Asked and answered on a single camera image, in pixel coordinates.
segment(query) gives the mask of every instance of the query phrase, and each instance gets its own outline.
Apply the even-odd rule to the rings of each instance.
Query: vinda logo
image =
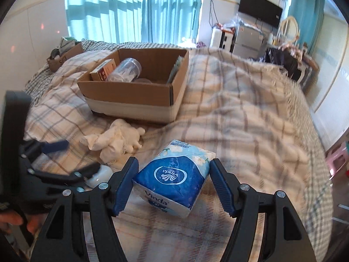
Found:
[[[148,194],[148,193],[146,192],[146,190],[144,190],[144,192],[147,194],[147,196],[149,196],[149,197],[152,198],[153,200],[158,201],[158,202],[160,202],[161,204],[167,205],[167,203],[166,203],[163,199],[158,199],[158,198],[154,197],[150,192],[149,192],[149,194]],[[150,200],[148,200],[148,202],[149,202],[151,205],[158,207],[157,205],[154,205],[154,204],[158,204],[158,203],[154,203],[154,202],[151,203]]]
[[[162,166],[155,169],[154,177],[161,184],[178,185],[187,179],[187,173],[178,168]]]

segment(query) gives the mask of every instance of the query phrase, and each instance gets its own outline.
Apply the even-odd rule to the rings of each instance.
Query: tissue package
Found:
[[[173,140],[134,178],[134,190],[163,212],[189,215],[216,154]]]
[[[90,76],[93,81],[105,81],[115,68],[115,60],[107,59],[93,69]]]

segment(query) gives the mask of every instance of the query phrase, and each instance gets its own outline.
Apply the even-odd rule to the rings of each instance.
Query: clear plastic container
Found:
[[[107,77],[108,82],[132,82],[141,74],[141,64],[136,59],[127,58]]]

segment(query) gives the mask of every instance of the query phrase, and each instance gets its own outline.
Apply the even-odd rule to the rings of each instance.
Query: plaid blanket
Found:
[[[43,162],[43,170],[66,174],[98,160],[98,153],[88,151],[79,140],[103,133],[111,120],[91,113],[76,80],[109,53],[86,52],[65,62],[31,109],[26,137],[70,142],[67,153]],[[216,152],[240,182],[261,192],[284,190],[306,227],[317,260],[323,259],[332,218],[328,170],[304,96],[278,67],[221,50],[192,50],[176,121],[145,128],[143,148],[132,154],[140,168],[172,139]],[[111,165],[113,170],[120,170],[129,156]],[[168,216],[132,192],[125,210],[113,221],[129,261],[219,261],[234,224],[211,180],[187,219]],[[258,259],[262,230],[260,215],[250,261]],[[97,261],[89,224],[85,224],[85,235],[90,260]]]

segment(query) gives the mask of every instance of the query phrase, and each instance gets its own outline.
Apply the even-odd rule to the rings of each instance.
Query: wall-mounted tv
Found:
[[[279,27],[282,14],[282,8],[268,0],[240,0],[238,11],[275,28]]]

